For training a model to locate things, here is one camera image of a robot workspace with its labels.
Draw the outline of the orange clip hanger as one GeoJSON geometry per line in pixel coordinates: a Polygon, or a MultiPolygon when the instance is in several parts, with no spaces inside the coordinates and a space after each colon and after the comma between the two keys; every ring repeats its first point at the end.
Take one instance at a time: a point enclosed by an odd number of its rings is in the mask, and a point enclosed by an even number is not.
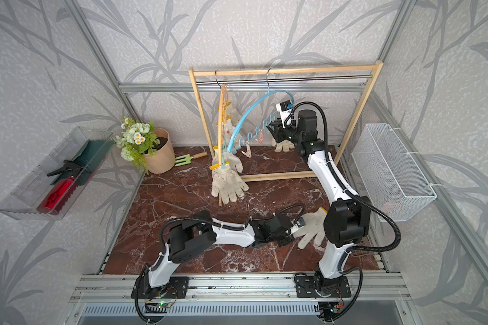
{"type": "Polygon", "coordinates": [[[223,149],[224,149],[224,126],[227,121],[227,116],[226,116],[226,105],[228,104],[228,94],[227,94],[227,86],[226,84],[223,84],[217,75],[217,70],[215,71],[215,80],[220,88],[220,101],[219,101],[219,106],[218,106],[218,167],[219,168],[225,168],[225,161],[224,161],[224,156],[223,156],[223,149]]]}

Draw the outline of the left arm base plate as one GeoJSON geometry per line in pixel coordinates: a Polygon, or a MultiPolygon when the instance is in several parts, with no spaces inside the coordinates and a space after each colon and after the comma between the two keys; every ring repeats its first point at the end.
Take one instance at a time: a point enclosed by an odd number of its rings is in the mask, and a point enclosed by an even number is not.
{"type": "Polygon", "coordinates": [[[189,277],[172,276],[166,285],[151,287],[149,277],[144,275],[138,278],[131,292],[131,298],[135,299],[184,299],[188,291],[189,277]]]}

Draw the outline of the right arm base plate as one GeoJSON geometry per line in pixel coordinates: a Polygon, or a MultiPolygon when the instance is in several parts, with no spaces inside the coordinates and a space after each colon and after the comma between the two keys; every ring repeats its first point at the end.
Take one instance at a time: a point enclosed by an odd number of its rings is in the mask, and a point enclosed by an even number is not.
{"type": "Polygon", "coordinates": [[[294,283],[298,298],[350,298],[351,287],[345,275],[324,278],[321,272],[313,275],[296,273],[294,283]]]}

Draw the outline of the white glove red spot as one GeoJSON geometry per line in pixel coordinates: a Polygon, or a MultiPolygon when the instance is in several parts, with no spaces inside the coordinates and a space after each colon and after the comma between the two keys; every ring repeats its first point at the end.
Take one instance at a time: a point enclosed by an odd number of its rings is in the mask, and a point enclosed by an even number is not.
{"type": "Polygon", "coordinates": [[[224,138],[224,142],[226,144],[229,144],[234,130],[235,130],[235,127],[233,126],[231,119],[229,119],[229,118],[226,119],[226,121],[223,124],[223,138],[224,138]]]}

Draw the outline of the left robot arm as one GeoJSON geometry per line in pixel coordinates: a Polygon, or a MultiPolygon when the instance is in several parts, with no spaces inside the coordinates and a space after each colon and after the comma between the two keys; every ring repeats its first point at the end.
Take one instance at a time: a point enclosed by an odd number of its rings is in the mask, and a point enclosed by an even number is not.
{"type": "Polygon", "coordinates": [[[159,231],[161,252],[154,264],[146,264],[131,293],[135,301],[162,297],[173,287],[172,274],[181,264],[196,259],[214,245],[262,247],[271,242],[285,246],[293,242],[294,232],[304,225],[303,203],[292,204],[271,217],[248,219],[243,224],[222,222],[209,211],[191,217],[171,219],[159,231]]]}

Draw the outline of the blue clip hanger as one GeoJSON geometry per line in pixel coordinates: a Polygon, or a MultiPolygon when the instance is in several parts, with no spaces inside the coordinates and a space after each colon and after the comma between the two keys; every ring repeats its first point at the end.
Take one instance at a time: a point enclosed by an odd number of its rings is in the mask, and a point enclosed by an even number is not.
{"type": "Polygon", "coordinates": [[[256,101],[242,114],[239,122],[235,126],[231,137],[225,143],[225,152],[236,153],[244,146],[246,147],[252,140],[262,135],[263,131],[271,122],[279,118],[279,113],[271,100],[279,95],[285,96],[290,102],[287,106],[291,108],[294,104],[294,96],[291,92],[280,89],[273,90],[269,85],[267,92],[256,101]]]}

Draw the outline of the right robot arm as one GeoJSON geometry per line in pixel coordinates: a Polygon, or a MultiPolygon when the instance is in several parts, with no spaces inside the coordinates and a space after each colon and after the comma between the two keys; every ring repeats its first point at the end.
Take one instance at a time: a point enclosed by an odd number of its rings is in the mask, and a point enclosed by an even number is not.
{"type": "Polygon", "coordinates": [[[318,137],[318,120],[325,120],[323,109],[314,102],[292,104],[290,101],[276,105],[280,117],[269,123],[268,130],[276,142],[288,141],[317,176],[330,203],[326,211],[305,215],[306,225],[300,229],[309,235],[309,227],[316,227],[316,237],[325,236],[328,243],[318,264],[314,281],[320,287],[345,275],[343,269],[353,251],[387,252],[396,249],[401,242],[397,224],[379,208],[374,207],[367,196],[359,196],[347,183],[329,152],[328,140],[318,137]],[[394,240],[386,246],[361,246],[367,236],[371,214],[381,216],[394,232],[394,240]]]}

